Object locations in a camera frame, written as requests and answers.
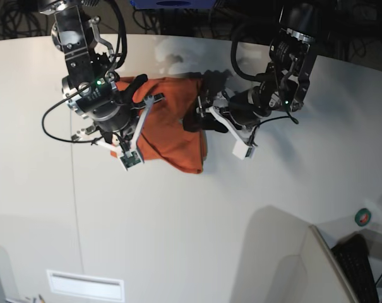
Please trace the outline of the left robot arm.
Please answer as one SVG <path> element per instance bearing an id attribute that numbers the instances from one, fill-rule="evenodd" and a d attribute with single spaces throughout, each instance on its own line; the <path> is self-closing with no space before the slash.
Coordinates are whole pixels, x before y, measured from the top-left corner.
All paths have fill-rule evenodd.
<path id="1" fill-rule="evenodd" d="M 254 22 L 240 24 L 232 35 L 230 63 L 236 75 L 255 86 L 233 96 L 221 91 L 223 105 L 210 99 L 200 103 L 195 112 L 203 127 L 226 133 L 235 126 L 253 133 L 273 120 L 273 112 L 298 124 L 293 113 L 304 106 L 318 39 L 330 8 L 329 1 L 287 1 L 280 12 L 279 31 L 269 44 L 270 62 L 255 75 L 245 73 L 236 58 L 242 36 Z"/>

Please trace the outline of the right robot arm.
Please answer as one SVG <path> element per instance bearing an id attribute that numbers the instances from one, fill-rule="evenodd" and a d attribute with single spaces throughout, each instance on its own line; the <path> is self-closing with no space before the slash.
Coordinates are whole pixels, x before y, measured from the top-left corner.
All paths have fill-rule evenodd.
<path id="1" fill-rule="evenodd" d="M 124 131 L 139 124 L 139 111 L 145 103 L 133 100 L 135 93 L 149 82 L 141 74 L 119 90 L 120 68 L 127 56 L 128 43 L 122 13 L 115 1 L 108 1 L 118 22 L 117 45 L 99 33 L 98 17 L 88 16 L 83 8 L 97 6 L 97 1 L 39 1 L 39 11 L 54 15 L 52 38 L 63 52 L 68 75 L 63 79 L 64 102 L 82 117 L 89 117 L 101 131 Z"/>

